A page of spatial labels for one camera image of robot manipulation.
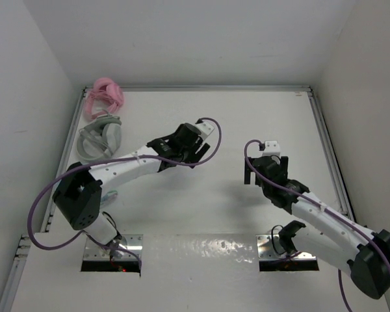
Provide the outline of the blue headphones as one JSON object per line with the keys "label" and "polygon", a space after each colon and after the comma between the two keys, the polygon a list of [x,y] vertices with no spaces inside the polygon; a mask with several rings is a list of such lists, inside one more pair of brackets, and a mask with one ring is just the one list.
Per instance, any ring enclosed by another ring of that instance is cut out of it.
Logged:
{"label": "blue headphones", "polygon": [[100,208],[104,208],[108,205],[110,205],[118,196],[117,190],[111,190],[108,193],[106,193],[104,196],[101,197],[100,201]]}

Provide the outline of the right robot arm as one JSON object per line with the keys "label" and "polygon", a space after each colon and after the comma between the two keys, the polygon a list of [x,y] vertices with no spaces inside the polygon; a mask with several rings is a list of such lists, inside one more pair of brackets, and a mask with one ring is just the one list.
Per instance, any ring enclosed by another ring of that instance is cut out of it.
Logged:
{"label": "right robot arm", "polygon": [[244,182],[255,184],[277,208],[295,219],[279,231],[286,254],[307,252],[350,276],[354,285],[372,299],[390,288],[390,232],[375,232],[338,213],[310,189],[287,174],[288,157],[247,157]]}

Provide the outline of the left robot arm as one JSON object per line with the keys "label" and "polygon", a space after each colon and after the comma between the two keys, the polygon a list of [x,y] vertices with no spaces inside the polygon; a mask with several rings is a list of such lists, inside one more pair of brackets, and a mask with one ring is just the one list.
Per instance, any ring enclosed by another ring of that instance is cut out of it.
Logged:
{"label": "left robot arm", "polygon": [[134,179],[177,164],[194,167],[210,148],[205,140],[213,131],[214,127],[203,120],[194,125],[182,123],[171,135],[156,138],[126,155],[126,161],[112,159],[93,168],[77,162],[61,179],[53,201],[74,230],[109,246],[120,234],[100,211],[102,197]]}

